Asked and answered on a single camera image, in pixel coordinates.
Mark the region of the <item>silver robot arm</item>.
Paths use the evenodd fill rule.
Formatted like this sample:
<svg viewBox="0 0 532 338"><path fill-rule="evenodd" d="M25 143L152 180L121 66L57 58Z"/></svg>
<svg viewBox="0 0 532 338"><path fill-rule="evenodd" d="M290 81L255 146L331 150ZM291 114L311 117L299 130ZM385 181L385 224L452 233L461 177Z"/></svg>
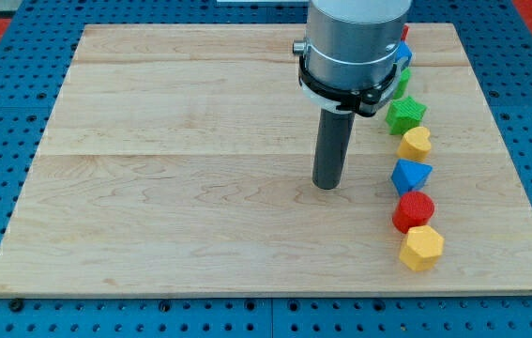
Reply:
<svg viewBox="0 0 532 338"><path fill-rule="evenodd" d="M293 54L319 83L340 90L378 85L391 73L411 0L311 0Z"/></svg>

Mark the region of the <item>blue block behind arm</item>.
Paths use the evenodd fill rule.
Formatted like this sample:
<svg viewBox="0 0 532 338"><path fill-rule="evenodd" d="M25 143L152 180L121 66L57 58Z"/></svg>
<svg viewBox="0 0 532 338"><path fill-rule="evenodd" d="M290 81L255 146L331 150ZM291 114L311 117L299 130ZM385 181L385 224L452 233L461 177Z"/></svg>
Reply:
<svg viewBox="0 0 532 338"><path fill-rule="evenodd" d="M401 41L398 46L395 61L397 63L403 63L403 67L407 68L412 60L412 52L405 41Z"/></svg>

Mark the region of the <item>red block behind arm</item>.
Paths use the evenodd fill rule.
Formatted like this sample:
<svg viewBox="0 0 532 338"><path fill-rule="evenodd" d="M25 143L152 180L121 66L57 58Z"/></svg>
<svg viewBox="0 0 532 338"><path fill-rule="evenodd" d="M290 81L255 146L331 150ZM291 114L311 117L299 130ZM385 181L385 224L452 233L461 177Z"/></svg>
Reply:
<svg viewBox="0 0 532 338"><path fill-rule="evenodd" d="M405 41L406 40L408 32L409 32L409 25L404 24L403 25L403 30L402 30L402 35L401 35L401 41Z"/></svg>

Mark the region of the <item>green block behind arm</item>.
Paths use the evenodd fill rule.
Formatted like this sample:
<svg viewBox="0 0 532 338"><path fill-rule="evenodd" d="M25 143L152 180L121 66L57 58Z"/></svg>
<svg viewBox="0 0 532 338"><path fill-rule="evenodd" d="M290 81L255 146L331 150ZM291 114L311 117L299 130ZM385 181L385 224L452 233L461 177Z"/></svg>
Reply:
<svg viewBox="0 0 532 338"><path fill-rule="evenodd" d="M404 96L410 79L411 79L411 69L410 68L403 69L401 73L401 78L396 88L396 91L394 93L393 99L398 100Z"/></svg>

